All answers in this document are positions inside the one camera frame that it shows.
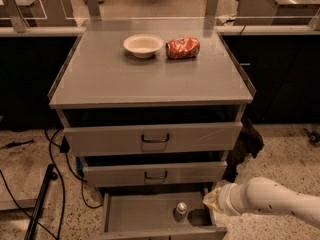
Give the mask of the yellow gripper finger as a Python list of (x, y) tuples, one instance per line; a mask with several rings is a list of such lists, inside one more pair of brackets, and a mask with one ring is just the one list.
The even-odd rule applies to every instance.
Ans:
[(221, 213), (222, 210), (218, 204), (218, 196), (221, 191), (220, 187), (215, 188), (206, 194), (203, 198), (203, 204), (207, 206), (210, 210)]

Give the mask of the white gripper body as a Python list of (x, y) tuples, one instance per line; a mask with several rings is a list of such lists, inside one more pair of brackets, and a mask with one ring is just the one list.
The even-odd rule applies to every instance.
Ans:
[(231, 202), (231, 191), (237, 186), (236, 183), (224, 185), (218, 194), (218, 205), (220, 210), (228, 216), (240, 216), (240, 213), (234, 208)]

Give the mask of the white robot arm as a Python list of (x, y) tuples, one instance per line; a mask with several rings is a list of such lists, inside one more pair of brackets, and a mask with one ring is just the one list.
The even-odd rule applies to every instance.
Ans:
[(291, 215), (320, 228), (320, 197), (295, 192), (265, 177), (217, 187), (205, 195), (203, 203), (228, 216)]

